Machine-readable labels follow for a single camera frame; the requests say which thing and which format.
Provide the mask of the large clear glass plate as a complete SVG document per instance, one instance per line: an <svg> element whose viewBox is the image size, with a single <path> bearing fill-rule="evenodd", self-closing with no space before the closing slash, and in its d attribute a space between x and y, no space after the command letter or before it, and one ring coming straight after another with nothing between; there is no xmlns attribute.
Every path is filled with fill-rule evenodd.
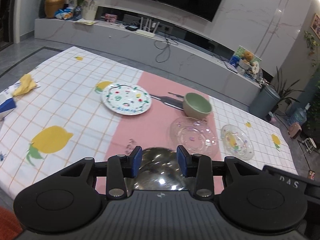
<svg viewBox="0 0 320 240"><path fill-rule="evenodd" d="M206 121L191 117L180 117L173 121L169 129L172 145L182 145L190 154L204 154L212 158L219 153L216 132Z"/></svg>

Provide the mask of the blue steel bowl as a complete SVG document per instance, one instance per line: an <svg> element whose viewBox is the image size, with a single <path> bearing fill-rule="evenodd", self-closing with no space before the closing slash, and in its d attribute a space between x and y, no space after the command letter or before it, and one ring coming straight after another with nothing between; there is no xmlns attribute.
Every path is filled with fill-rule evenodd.
<svg viewBox="0 0 320 240"><path fill-rule="evenodd" d="M135 178L126 178L127 193L134 190L181 191L193 188L195 179L185 178L177 162L176 152L162 147L147 148Z"/></svg>

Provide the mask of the green ceramic bowl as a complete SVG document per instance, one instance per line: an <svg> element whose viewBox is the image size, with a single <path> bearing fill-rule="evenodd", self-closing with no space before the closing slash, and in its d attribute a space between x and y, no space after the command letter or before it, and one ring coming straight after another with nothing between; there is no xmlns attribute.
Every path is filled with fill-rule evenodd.
<svg viewBox="0 0 320 240"><path fill-rule="evenodd" d="M196 93L187 93L183 99L183 111L186 116L202 120L212 112L210 102Z"/></svg>

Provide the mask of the white painted ceramic plate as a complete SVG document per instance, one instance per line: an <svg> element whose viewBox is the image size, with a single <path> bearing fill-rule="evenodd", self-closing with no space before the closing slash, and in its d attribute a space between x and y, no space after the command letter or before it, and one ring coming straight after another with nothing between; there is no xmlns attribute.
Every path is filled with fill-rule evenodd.
<svg viewBox="0 0 320 240"><path fill-rule="evenodd" d="M103 104L111 111L121 115L139 115L151 107L151 95L139 85L114 82L101 93Z"/></svg>

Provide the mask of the small clear glass plate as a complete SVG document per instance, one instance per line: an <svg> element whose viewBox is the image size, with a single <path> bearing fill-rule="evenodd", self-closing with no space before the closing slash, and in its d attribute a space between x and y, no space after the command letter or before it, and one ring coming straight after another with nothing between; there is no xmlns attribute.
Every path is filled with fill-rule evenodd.
<svg viewBox="0 0 320 240"><path fill-rule="evenodd" d="M246 133L237 126L227 124L221 128L221 139L225 150L241 160L250 160L254 156L252 142Z"/></svg>

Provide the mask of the pink stool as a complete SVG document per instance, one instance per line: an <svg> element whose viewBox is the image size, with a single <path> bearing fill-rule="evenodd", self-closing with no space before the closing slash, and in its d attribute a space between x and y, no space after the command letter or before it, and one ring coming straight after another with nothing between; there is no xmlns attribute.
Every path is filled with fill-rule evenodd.
<svg viewBox="0 0 320 240"><path fill-rule="evenodd" d="M300 135L302 131L302 128L298 122L293 123L289 128L288 128L288 134L291 139L296 139Z"/></svg>

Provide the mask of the checkered lemon tablecloth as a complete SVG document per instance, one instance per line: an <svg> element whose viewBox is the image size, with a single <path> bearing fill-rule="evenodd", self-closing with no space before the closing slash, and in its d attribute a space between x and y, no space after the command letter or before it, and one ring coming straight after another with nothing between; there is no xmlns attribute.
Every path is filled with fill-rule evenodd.
<svg viewBox="0 0 320 240"><path fill-rule="evenodd" d="M184 115L176 103L190 87L77 47L29 73L38 87L17 97L1 122L1 189L10 197L84 157L103 161L135 146L175 149L170 125ZM112 112L101 101L109 82L140 85L153 96L150 109Z"/></svg>

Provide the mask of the water bottle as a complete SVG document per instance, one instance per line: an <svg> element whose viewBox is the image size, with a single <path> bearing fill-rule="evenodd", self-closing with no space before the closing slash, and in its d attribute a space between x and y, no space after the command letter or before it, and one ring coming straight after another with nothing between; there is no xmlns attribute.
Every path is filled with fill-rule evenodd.
<svg viewBox="0 0 320 240"><path fill-rule="evenodd" d="M289 124L298 123L302 126L307 121L307 110L305 108L297 108L295 112L290 116Z"/></svg>

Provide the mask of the grey trash bin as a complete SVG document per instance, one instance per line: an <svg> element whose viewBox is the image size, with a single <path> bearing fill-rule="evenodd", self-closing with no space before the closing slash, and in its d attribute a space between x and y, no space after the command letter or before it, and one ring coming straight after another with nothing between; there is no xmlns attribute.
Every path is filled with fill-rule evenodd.
<svg viewBox="0 0 320 240"><path fill-rule="evenodd" d="M250 104L248 111L252 115L264 119L280 101L280 96L272 86L264 86Z"/></svg>

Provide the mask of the right corner potted plant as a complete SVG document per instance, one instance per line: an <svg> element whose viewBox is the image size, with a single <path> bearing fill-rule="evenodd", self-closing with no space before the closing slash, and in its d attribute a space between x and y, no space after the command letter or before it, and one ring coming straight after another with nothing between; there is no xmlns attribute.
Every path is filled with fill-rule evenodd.
<svg viewBox="0 0 320 240"><path fill-rule="evenodd" d="M293 102L299 102L299 100L293 98L291 96L292 93L295 92L304 92L304 90L298 90L295 89L294 86L299 83L300 79L294 81L293 83L291 83L290 85L287 84L287 80L284 80L283 78L283 71L282 69L279 69L278 67L276 67L277 69L277 74L276 74L276 85L275 85L275 91L276 93L279 95L279 100L276 103L276 105L274 106L274 108L272 109L272 112L275 112L278 108L279 105L283 102L283 101L288 101L289 103L293 103Z"/></svg>

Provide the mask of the teddy bear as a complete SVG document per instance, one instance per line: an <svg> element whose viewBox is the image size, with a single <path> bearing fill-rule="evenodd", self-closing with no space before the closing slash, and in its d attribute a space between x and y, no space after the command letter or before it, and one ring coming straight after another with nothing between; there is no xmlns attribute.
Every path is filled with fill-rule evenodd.
<svg viewBox="0 0 320 240"><path fill-rule="evenodd" d="M252 60L254 59L253 53L250 51L244 51L243 55L241 56L242 61L244 61L247 64L250 64Z"/></svg>

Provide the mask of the yellow cloth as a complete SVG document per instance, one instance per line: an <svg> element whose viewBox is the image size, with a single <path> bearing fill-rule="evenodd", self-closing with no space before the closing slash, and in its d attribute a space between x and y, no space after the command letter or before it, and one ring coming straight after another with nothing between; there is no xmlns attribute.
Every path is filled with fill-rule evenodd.
<svg viewBox="0 0 320 240"><path fill-rule="evenodd" d="M18 83L12 87L12 96L19 96L29 93L32 89L37 87L37 83L33 80L30 74L23 75Z"/></svg>

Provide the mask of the blue white box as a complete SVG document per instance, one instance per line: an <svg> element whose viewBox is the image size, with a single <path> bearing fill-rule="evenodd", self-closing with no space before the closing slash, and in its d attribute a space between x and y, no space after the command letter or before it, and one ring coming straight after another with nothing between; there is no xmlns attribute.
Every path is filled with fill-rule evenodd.
<svg viewBox="0 0 320 240"><path fill-rule="evenodd" d="M1 121L16 108L16 101L13 95L15 90L21 86L21 82L17 81L1 92Z"/></svg>

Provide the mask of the white wifi router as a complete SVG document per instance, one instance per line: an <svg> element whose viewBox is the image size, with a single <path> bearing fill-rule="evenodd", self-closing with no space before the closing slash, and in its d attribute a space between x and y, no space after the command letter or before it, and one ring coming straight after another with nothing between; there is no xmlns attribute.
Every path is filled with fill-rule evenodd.
<svg viewBox="0 0 320 240"><path fill-rule="evenodd" d="M146 37L154 38L156 30L158 29L160 22L153 22L152 19L147 18L146 20L141 17L140 24L136 29L136 33Z"/></svg>

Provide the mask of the golden vase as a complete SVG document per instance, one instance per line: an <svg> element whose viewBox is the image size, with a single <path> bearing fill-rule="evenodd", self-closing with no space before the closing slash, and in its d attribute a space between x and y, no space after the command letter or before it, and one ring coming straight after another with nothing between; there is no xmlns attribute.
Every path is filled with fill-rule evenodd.
<svg viewBox="0 0 320 240"><path fill-rule="evenodd" d="M65 0L46 0L44 10L47 18L54 18L54 14L64 7Z"/></svg>

